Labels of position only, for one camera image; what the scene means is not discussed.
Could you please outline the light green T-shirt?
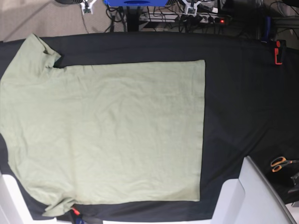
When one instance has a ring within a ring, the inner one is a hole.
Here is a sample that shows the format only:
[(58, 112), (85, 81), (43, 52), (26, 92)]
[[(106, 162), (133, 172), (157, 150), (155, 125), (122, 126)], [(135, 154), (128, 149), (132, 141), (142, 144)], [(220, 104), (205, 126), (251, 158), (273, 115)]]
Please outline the light green T-shirt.
[(45, 217), (73, 205), (200, 200), (204, 60), (73, 65), (30, 35), (0, 81), (0, 133)]

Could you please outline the black table cloth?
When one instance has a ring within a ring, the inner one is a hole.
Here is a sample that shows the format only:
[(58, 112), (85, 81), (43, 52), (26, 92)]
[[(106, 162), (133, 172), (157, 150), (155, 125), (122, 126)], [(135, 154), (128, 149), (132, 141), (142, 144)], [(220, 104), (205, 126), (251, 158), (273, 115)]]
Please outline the black table cloth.
[(260, 41), (222, 35), (176, 32), (98, 33), (45, 37), (69, 65), (153, 61), (206, 62), (202, 181), (199, 202), (136, 202), (77, 205), (84, 214), (107, 221), (178, 222), (210, 219), (222, 184), (237, 178), (250, 156), (282, 201), (290, 193), (297, 164), (271, 172), (278, 156), (299, 156), (299, 52), (285, 49), (281, 65), (274, 48)]

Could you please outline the white power strip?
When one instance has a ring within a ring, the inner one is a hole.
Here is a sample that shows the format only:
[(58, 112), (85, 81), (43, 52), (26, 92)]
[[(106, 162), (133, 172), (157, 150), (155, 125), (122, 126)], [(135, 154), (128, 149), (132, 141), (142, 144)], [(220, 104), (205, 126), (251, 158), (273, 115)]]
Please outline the white power strip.
[(143, 12), (139, 17), (140, 22), (195, 22), (202, 24), (229, 24), (232, 20), (229, 15), (219, 15), (213, 13), (183, 14), (174, 12)]

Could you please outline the blue plastic box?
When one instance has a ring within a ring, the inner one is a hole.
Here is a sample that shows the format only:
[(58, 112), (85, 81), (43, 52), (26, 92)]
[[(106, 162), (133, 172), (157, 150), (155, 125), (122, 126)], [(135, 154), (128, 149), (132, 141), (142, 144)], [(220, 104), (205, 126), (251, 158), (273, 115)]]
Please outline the blue plastic box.
[(104, 0), (111, 7), (164, 7), (168, 0)]

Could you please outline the red black clamp bottom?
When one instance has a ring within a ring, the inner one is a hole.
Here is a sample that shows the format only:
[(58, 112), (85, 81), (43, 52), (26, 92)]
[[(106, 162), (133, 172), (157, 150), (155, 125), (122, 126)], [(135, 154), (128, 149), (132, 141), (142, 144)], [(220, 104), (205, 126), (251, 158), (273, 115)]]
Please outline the red black clamp bottom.
[(75, 208), (71, 208), (70, 210), (70, 219), (72, 224), (85, 224), (82, 215)]

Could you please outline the red black clamp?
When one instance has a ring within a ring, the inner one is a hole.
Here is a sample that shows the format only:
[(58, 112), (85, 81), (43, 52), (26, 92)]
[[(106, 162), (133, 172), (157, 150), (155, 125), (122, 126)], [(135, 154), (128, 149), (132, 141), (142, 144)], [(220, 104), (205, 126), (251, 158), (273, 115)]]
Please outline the red black clamp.
[(274, 59), (276, 65), (282, 65), (286, 52), (286, 40), (277, 40), (274, 48)]
[(72, 224), (85, 224), (82, 215), (75, 208), (71, 208), (70, 210), (70, 219)]

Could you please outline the red black clamp right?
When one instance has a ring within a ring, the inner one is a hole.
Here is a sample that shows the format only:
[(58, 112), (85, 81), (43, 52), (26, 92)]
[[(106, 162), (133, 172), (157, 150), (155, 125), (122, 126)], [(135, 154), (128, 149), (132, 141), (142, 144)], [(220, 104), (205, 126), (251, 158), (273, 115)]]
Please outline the red black clamp right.
[(286, 40), (277, 40), (274, 48), (274, 59), (276, 65), (282, 65), (286, 52)]

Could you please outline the black metal stand post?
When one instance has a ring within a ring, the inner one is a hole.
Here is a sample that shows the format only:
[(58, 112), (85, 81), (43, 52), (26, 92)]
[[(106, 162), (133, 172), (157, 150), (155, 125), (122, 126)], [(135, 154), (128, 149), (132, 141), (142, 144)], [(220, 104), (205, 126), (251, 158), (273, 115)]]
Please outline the black metal stand post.
[(126, 7), (127, 31), (139, 31), (139, 18), (141, 14), (141, 7)]

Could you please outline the white table frame right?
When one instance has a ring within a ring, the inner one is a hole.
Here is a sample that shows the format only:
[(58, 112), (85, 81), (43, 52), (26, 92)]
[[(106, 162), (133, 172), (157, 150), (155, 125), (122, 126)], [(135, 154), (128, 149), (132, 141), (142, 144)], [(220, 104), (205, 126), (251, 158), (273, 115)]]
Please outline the white table frame right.
[(240, 175), (222, 185), (212, 224), (295, 224), (275, 189), (253, 160), (244, 158)]

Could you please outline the white table frame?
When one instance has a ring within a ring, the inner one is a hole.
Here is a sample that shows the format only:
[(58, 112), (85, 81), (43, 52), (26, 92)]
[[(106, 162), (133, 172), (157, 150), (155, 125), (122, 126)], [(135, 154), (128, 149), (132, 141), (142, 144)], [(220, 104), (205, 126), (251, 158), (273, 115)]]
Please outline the white table frame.
[(11, 175), (0, 175), (0, 223), (33, 223), (17, 181)]
[(295, 224), (275, 189), (253, 160), (244, 158), (240, 175), (222, 185), (212, 224)]

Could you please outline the orange handled scissors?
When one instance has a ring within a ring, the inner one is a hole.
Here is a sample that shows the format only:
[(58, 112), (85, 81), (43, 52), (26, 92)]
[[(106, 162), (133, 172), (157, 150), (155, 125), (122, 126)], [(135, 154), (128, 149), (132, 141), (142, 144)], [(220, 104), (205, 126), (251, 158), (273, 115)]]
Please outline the orange handled scissors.
[(283, 167), (288, 166), (290, 164), (298, 163), (299, 160), (288, 160), (284, 156), (280, 156), (275, 158), (271, 163), (271, 171), (273, 173), (280, 171)]

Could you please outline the white table frame left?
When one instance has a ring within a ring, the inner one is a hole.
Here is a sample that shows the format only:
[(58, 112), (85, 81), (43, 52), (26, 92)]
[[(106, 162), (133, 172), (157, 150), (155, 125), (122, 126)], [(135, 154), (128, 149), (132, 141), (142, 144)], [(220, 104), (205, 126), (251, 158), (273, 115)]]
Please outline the white table frame left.
[(33, 223), (17, 181), (11, 175), (0, 175), (0, 223)]

